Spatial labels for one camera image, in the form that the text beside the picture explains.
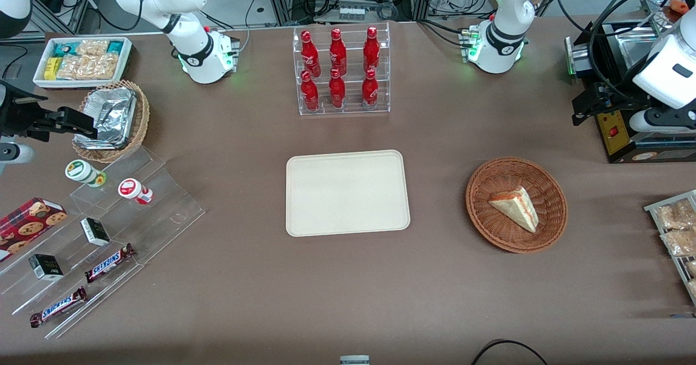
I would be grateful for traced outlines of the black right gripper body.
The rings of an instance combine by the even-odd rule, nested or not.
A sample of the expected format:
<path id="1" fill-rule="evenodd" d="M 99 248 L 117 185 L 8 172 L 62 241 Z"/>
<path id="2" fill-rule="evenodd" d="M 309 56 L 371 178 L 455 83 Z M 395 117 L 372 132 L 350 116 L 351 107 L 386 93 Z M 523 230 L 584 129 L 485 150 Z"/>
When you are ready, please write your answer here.
<path id="1" fill-rule="evenodd" d="M 45 119 L 45 110 L 38 104 L 47 97 L 26 92 L 1 80 L 1 129 L 4 137 L 47 139 L 49 132 L 33 129 L 37 121 Z"/>

